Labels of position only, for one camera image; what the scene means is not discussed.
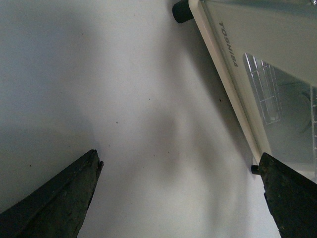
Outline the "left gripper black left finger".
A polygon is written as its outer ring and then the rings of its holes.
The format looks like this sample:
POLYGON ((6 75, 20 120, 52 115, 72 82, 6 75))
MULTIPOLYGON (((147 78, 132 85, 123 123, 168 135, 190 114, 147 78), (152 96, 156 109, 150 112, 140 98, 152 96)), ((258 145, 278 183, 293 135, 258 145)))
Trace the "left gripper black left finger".
POLYGON ((75 238, 103 168, 90 150, 0 215, 2 238, 75 238))

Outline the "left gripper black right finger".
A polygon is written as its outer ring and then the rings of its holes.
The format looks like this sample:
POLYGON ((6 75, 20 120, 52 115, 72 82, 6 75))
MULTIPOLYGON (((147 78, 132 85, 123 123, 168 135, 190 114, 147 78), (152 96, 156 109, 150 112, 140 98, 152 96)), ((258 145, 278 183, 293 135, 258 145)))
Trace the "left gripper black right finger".
POLYGON ((317 236, 317 184, 263 153, 259 172, 264 197, 282 238, 317 236))

